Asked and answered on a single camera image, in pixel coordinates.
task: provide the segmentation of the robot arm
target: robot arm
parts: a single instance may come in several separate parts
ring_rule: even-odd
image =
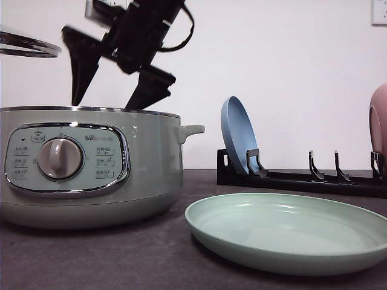
[[[190,35],[175,48],[163,48],[163,39],[180,9],[193,23]],[[184,0],[136,0],[126,10],[93,0],[92,9],[86,7],[86,13],[88,11],[90,18],[110,29],[99,41],[71,27],[63,28],[63,41],[70,51],[73,73],[72,105],[81,102],[101,57],[116,62],[124,73],[140,73],[138,86],[126,109],[144,109],[169,96],[171,93],[167,89],[176,78],[152,66],[151,62],[157,51],[180,49],[192,36],[194,20]]]

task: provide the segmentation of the white wall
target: white wall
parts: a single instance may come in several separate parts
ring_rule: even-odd
[[[368,0],[187,0],[197,22],[183,50],[158,54],[154,65],[172,72],[172,95],[149,109],[206,125],[184,145],[186,168],[215,168],[223,148],[220,109],[238,96],[253,123],[268,168],[368,169],[368,106],[387,81],[387,28],[371,26]],[[1,59],[1,106],[70,105],[70,58],[61,42],[65,24],[102,37],[83,17],[83,0],[2,0],[2,24],[63,48],[57,59]],[[189,32],[180,13],[166,45]],[[126,104],[137,83],[102,60],[84,106]]]

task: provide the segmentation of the green plate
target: green plate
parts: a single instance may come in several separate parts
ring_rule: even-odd
[[[327,199],[234,193],[194,202],[185,217],[214,253],[268,272],[347,274],[387,256],[387,218]]]

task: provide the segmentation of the electric cooker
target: electric cooker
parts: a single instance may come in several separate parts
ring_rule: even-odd
[[[1,214],[36,228],[91,228],[167,210],[183,184],[181,145],[204,126],[150,111],[2,108]]]

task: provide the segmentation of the black dish rack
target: black dish rack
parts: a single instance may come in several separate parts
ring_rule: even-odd
[[[249,174],[242,175],[233,168],[227,150],[220,149],[217,160],[217,184],[387,198],[387,177],[383,172],[385,160],[382,154],[371,152],[372,177],[356,177],[344,173],[339,167],[337,151],[334,157],[335,175],[328,175],[317,169],[314,165],[313,150],[309,151],[310,173],[287,173],[277,170],[274,172],[262,166],[259,161],[259,149],[253,149],[246,152]],[[256,158],[259,170],[253,170],[251,158]]]

